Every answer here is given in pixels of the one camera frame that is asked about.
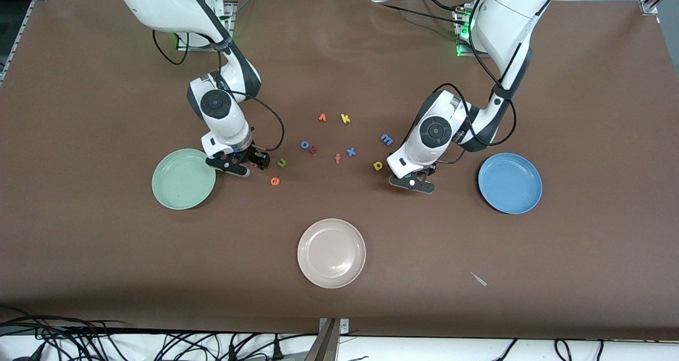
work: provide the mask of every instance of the brown table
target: brown table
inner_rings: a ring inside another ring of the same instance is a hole
[[[490,79],[452,37],[444,21],[367,0],[248,3],[235,38],[286,124],[273,156],[288,165],[220,173],[206,202],[173,211],[151,175],[201,147],[185,93],[215,54],[168,64],[121,0],[38,3],[0,87],[0,301],[163,329],[314,332],[337,316],[363,334],[679,339],[679,82],[655,18],[636,3],[554,2],[514,137],[441,168],[432,195],[389,187],[372,163],[435,86],[488,98]],[[276,120],[241,107],[274,144]],[[478,167],[501,151],[541,173],[528,214],[500,214],[478,192]],[[329,217],[367,245],[360,277],[332,290],[296,260],[301,233]]]

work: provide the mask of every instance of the plate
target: plate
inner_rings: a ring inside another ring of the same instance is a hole
[[[543,194],[538,170],[514,153],[499,153],[485,160],[478,171],[478,188],[490,206],[507,214],[531,211]]]
[[[151,189],[163,206],[190,209],[204,201],[214,188],[215,170],[196,149],[180,149],[163,158],[153,172]]]
[[[344,287],[363,270],[365,242],[349,222],[334,218],[317,221],[299,240],[298,264],[316,286]]]

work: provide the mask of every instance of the white plate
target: white plate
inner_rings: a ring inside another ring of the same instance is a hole
[[[301,272],[316,286],[340,288],[354,281],[365,264],[365,242],[356,227],[324,219],[304,231],[298,246]]]

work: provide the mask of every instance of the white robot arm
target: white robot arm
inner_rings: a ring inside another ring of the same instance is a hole
[[[226,57],[225,66],[191,81],[187,90],[189,104],[210,128],[201,140],[207,163],[240,177],[250,175],[241,162],[252,161],[266,168],[269,157],[253,148],[250,125],[238,106],[238,102],[257,96],[262,81],[214,14],[222,0],[124,1],[147,27],[162,32],[197,33]],[[220,160],[223,156],[228,157],[226,161]]]
[[[390,184],[433,192],[434,185],[426,181],[426,176],[435,171],[436,161],[450,142],[469,152],[481,151],[492,143],[532,58],[529,43],[533,28],[550,1],[476,0],[471,41],[499,67],[499,86],[493,88],[485,109],[465,103],[448,91],[432,93],[417,113],[404,144],[387,158],[394,173]]]

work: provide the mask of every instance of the small white scrap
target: small white scrap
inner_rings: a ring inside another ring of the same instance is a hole
[[[486,283],[485,281],[483,281],[482,278],[476,276],[476,274],[474,274],[473,272],[469,272],[469,274],[472,274],[472,275],[476,278],[476,281],[477,281],[477,282],[480,282],[482,286],[485,287],[485,286],[488,285],[488,283]]]

